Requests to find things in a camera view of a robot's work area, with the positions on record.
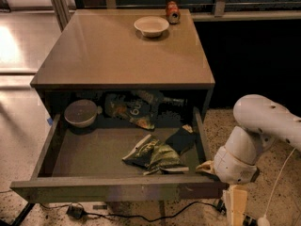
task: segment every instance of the red can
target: red can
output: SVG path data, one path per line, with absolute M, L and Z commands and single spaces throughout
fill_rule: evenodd
M 169 1 L 166 5 L 166 18 L 170 24 L 177 24 L 181 14 L 175 1 Z

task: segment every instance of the white robotic hand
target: white robotic hand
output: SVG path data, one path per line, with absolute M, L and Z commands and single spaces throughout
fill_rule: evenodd
M 233 115 L 239 126 L 234 127 L 214 161 L 199 165 L 197 172 L 211 172 L 232 185 L 245 184 L 256 176 L 257 160 L 276 139 L 301 151 L 301 118 L 283 105 L 251 94 L 237 101 Z

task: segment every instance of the white bowl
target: white bowl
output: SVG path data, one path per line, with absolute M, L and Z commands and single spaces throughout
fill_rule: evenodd
M 65 119 L 71 125 L 78 128 L 90 126 L 96 119 L 97 106 L 90 100 L 78 100 L 66 108 L 64 112 Z
M 169 27 L 169 22 L 161 17 L 148 16 L 135 21 L 134 26 L 145 37 L 159 37 Z

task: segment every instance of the table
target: table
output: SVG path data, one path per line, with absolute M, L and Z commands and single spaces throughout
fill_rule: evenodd
M 52 129 L 31 179 L 12 182 L 10 188 L 29 203 L 221 197 L 227 184 L 194 172 L 210 156 L 202 124 L 214 77 L 189 11 L 181 13 L 178 24 L 148 39 L 135 30 L 135 20 L 165 17 L 164 10 L 76 10 L 31 82 L 53 119 Z M 193 102 L 198 139 L 182 157 L 188 173 L 143 176 L 141 169 L 121 162 L 149 131 L 100 117 L 93 130 L 76 133 L 62 116 L 83 95 L 100 99 L 104 91 L 136 89 L 161 90 Z M 178 123 L 171 124 L 151 133 L 165 139 L 179 129 Z

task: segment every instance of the open drawer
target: open drawer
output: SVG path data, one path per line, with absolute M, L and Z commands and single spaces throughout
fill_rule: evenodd
M 178 129 L 153 131 L 134 126 L 110 126 L 113 119 L 99 115 L 92 127 L 77 130 L 57 114 L 34 173 L 29 181 L 12 182 L 10 188 L 28 202 L 121 202 L 220 198 L 229 185 L 195 173 L 209 156 L 201 116 L 193 111 L 198 138 L 181 156 L 189 167 L 182 174 L 143 175 L 144 170 L 121 158 L 148 134 L 165 140 Z

